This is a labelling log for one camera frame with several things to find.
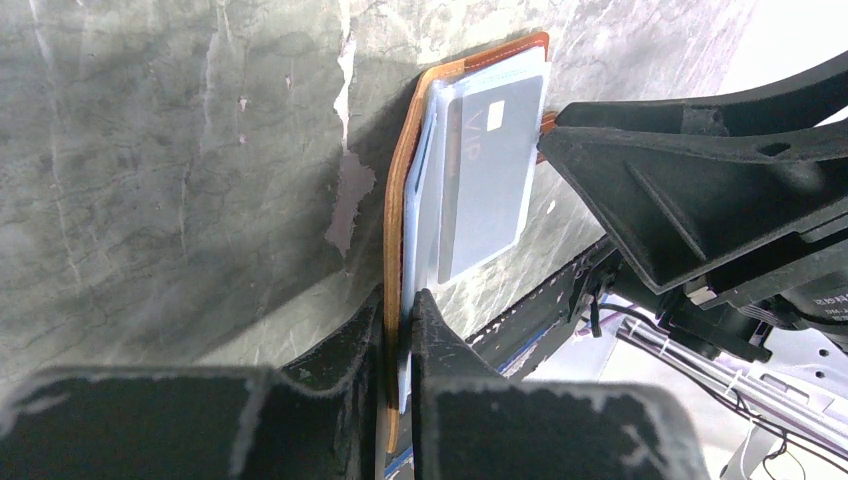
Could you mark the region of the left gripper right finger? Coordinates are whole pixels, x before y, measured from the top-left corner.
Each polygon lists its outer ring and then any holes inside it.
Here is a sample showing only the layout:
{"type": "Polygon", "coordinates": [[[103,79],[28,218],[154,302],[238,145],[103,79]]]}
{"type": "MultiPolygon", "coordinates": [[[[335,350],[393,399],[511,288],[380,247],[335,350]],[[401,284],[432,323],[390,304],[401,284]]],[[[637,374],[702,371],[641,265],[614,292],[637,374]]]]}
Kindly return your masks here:
{"type": "Polygon", "coordinates": [[[645,384],[516,382],[446,324],[430,291],[411,311],[419,479],[705,479],[693,423],[645,384]]]}

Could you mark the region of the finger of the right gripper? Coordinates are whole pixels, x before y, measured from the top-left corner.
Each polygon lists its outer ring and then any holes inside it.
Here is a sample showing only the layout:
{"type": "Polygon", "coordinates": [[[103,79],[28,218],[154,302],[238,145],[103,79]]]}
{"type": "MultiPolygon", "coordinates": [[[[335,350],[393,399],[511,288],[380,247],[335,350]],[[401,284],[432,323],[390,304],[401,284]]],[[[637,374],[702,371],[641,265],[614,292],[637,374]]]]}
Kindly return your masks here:
{"type": "Polygon", "coordinates": [[[847,106],[847,54],[785,79],[722,95],[573,102],[558,126],[619,130],[801,130],[847,106]]]}

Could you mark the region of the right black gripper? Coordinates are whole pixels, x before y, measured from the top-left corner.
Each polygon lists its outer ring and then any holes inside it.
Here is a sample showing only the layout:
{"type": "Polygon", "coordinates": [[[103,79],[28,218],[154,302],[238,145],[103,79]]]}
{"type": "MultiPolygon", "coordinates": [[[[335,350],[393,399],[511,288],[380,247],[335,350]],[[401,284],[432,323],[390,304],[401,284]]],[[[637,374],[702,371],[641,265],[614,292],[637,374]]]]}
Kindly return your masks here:
{"type": "Polygon", "coordinates": [[[847,342],[847,125],[743,137],[558,127],[541,153],[641,281],[847,342]]]}

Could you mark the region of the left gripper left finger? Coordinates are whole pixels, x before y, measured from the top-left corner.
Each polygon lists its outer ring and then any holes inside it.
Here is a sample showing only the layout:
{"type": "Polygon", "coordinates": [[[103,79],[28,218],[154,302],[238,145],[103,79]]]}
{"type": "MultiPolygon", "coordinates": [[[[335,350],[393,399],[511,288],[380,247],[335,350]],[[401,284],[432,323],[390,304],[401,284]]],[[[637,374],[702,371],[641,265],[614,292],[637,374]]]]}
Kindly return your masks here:
{"type": "Polygon", "coordinates": [[[5,479],[374,479],[383,295],[289,364],[56,367],[1,405],[5,479]]]}

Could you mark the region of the black credit card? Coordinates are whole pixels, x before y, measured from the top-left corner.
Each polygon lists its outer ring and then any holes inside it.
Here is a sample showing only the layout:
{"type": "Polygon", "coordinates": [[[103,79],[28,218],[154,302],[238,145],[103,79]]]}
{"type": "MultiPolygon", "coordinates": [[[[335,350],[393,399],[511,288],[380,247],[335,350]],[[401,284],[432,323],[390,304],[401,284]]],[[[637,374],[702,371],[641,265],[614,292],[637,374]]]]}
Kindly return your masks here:
{"type": "Polygon", "coordinates": [[[546,78],[458,81],[446,104],[437,281],[514,246],[524,228],[546,78]]]}

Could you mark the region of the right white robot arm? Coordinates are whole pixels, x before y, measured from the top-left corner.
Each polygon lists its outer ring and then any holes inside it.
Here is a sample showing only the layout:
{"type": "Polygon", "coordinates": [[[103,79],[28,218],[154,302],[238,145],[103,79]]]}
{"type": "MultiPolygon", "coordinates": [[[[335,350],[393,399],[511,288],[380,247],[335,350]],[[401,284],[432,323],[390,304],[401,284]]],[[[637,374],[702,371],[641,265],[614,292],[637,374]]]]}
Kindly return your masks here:
{"type": "Polygon", "coordinates": [[[847,467],[847,57],[709,97],[575,102],[542,155],[605,231],[580,293],[745,419],[723,469],[847,467]]]}

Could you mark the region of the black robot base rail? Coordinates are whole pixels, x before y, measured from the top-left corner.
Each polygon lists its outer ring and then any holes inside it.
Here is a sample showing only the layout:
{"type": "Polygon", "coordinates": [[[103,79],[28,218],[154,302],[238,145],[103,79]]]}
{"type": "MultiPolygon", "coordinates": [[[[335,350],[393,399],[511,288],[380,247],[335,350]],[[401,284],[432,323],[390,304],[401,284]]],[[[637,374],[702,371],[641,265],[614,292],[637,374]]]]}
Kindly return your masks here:
{"type": "Polygon", "coordinates": [[[521,380],[578,329],[620,270],[621,255],[602,237],[545,278],[466,343],[502,376],[521,380]]]}

